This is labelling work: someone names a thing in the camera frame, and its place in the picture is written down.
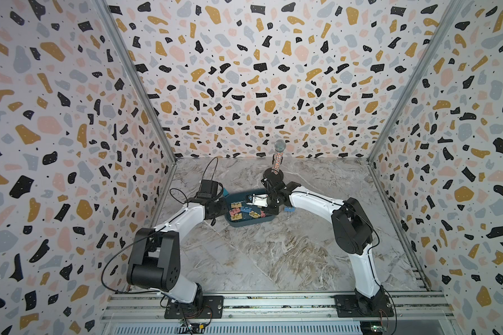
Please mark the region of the teal plastic storage box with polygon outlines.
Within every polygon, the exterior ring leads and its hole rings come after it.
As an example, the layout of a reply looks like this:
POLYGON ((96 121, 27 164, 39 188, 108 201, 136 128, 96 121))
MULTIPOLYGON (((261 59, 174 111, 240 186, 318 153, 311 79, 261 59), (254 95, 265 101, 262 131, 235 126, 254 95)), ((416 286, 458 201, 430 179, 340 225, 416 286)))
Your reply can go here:
POLYGON ((253 195, 264 198, 266 190, 264 188, 256 188, 224 195, 228 209, 228 212, 225 213, 225 219, 231 227, 241 228, 269 222, 274 219, 274 216, 267 214, 263 207, 252 204, 253 195))

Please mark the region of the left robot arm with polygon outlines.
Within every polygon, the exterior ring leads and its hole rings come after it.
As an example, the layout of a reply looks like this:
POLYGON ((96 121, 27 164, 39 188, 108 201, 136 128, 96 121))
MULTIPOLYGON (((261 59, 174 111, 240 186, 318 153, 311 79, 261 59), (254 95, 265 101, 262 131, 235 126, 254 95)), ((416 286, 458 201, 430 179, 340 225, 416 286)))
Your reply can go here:
POLYGON ((181 304, 192 304, 200 286, 181 273, 180 242, 197 225, 228 212, 224 197, 193 199, 169 220, 154 228, 140 229, 134 238, 127 266, 127 283, 154 289, 181 304))

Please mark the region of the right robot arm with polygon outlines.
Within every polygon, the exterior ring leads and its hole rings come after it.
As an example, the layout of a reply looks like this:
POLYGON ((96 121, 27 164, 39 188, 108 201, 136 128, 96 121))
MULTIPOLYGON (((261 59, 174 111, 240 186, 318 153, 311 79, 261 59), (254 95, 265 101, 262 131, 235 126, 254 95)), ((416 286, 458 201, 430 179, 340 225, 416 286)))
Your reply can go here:
POLYGON ((359 201, 328 198, 294 181, 287 184, 283 177, 281 171, 268 168, 261 180, 266 194, 254 195, 251 203, 264 208, 267 215, 278 215, 279 209, 285 206, 304 209, 330 222, 335 242, 349 255, 360 312, 369 315, 378 310, 380 304, 387 304, 372 255, 375 230, 359 201))

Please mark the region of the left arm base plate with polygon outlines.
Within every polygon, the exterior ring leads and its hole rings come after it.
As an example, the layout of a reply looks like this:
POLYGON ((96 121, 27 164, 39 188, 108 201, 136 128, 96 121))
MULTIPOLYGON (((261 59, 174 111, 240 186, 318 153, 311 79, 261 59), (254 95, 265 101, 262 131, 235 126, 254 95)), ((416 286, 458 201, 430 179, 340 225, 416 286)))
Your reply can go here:
POLYGON ((185 304, 170 301, 164 318, 167 320, 189 319, 220 319, 223 314, 224 296, 207 295, 192 303, 185 304))

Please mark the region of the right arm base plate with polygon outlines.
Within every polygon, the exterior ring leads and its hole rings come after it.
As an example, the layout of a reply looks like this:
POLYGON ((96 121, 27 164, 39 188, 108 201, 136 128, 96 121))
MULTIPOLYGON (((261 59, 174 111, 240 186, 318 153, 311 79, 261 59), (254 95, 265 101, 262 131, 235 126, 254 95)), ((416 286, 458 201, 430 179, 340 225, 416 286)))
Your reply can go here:
POLYGON ((338 318, 379 318, 394 317, 393 304, 385 295, 378 292, 373 298, 360 294, 335 295, 334 307, 338 318))

